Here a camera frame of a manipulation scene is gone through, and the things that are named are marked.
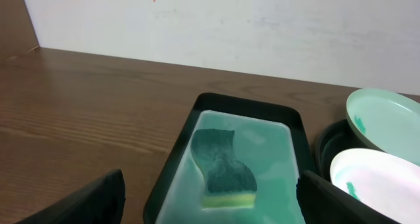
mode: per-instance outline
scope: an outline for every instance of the mint green lid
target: mint green lid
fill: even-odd
[[[347,121],[368,147],[420,165],[420,104],[398,93],[359,89],[347,99]]]

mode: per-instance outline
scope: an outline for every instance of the black tray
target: black tray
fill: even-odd
[[[368,148],[353,133],[347,120],[335,122],[318,138],[315,145],[315,161],[318,174],[331,181],[329,167],[335,155],[350,148]]]
[[[150,193],[143,210],[145,224],[156,222],[156,218],[158,217],[175,172],[178,169],[184,150],[188,145],[199,116],[204,110],[213,110],[285,124],[290,128],[299,174],[302,174],[305,170],[316,172],[310,155],[302,119],[296,110],[265,102],[251,101],[214,93],[204,93],[197,98],[165,166]]]

